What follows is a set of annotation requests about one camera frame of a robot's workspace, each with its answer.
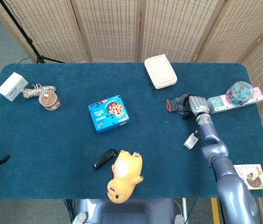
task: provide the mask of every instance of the plush duck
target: plush duck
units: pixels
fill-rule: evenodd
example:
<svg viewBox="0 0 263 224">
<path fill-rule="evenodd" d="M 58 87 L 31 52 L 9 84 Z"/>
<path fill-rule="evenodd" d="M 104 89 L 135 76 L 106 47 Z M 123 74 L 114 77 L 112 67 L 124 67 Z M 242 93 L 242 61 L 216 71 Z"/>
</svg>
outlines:
<svg viewBox="0 0 263 224">
<path fill-rule="evenodd" d="M 121 150 L 112 165 L 114 178 L 107 185 L 107 196 L 114 203 L 123 203 L 129 199 L 135 186 L 143 181 L 140 176 L 142 157 L 139 153 Z"/>
</svg>

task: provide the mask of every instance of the yellow tape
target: yellow tape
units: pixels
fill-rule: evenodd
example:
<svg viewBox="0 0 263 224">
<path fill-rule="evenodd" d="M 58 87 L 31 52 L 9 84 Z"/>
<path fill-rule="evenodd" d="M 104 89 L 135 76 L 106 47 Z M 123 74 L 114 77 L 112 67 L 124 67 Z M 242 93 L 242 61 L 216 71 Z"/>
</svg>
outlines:
<svg viewBox="0 0 263 224">
<path fill-rule="evenodd" d="M 193 62 L 195 62 L 195 61 L 196 61 L 197 57 L 198 57 L 198 54 L 195 56 L 195 59 L 193 60 Z"/>
<path fill-rule="evenodd" d="M 217 207 L 217 199 L 215 197 L 211 198 L 211 207 L 212 207 L 213 223 L 220 224 L 219 209 Z"/>
</svg>

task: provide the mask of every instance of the blue carpet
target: blue carpet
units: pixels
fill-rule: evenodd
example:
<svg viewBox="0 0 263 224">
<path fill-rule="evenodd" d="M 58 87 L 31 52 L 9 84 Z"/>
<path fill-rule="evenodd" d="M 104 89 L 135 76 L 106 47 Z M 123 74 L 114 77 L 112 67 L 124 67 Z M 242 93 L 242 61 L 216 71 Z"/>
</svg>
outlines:
<svg viewBox="0 0 263 224">
<path fill-rule="evenodd" d="M 92 163 L 108 149 L 137 151 L 143 157 L 144 181 L 132 197 L 217 196 L 212 169 L 199 146 L 184 141 L 195 130 L 194 118 L 168 113 L 166 99 L 184 92 L 212 97 L 237 81 L 249 82 L 246 69 L 234 63 L 172 63 L 178 81 L 156 90 L 143 63 L 11 64 L 30 83 L 54 85 L 62 104 L 49 112 L 38 102 L 0 95 L 0 198 L 106 198 L 111 162 L 96 171 Z M 97 134 L 87 106 L 120 94 L 130 124 Z M 263 127 L 257 106 L 212 115 L 234 164 L 260 163 L 263 168 Z M 255 197 L 263 190 L 252 190 Z"/>
</svg>

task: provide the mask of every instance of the white tag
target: white tag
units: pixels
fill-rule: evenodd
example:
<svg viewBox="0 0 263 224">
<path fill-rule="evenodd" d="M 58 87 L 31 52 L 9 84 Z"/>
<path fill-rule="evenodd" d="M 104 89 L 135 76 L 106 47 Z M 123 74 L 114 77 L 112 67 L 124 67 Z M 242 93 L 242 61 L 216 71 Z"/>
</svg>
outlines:
<svg viewBox="0 0 263 224">
<path fill-rule="evenodd" d="M 196 136 L 194 136 L 194 133 L 191 133 L 191 135 L 185 141 L 184 145 L 188 149 L 192 149 L 194 147 L 194 145 L 198 142 L 198 140 L 199 139 Z"/>
</svg>

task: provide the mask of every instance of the snack box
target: snack box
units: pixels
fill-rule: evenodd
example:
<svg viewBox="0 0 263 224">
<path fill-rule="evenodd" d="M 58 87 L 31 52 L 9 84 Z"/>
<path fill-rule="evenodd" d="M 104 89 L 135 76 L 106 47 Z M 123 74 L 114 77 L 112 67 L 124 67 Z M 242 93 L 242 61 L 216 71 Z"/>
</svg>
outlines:
<svg viewBox="0 0 263 224">
<path fill-rule="evenodd" d="M 88 106 L 97 133 L 129 123 L 129 116 L 120 95 Z"/>
</svg>

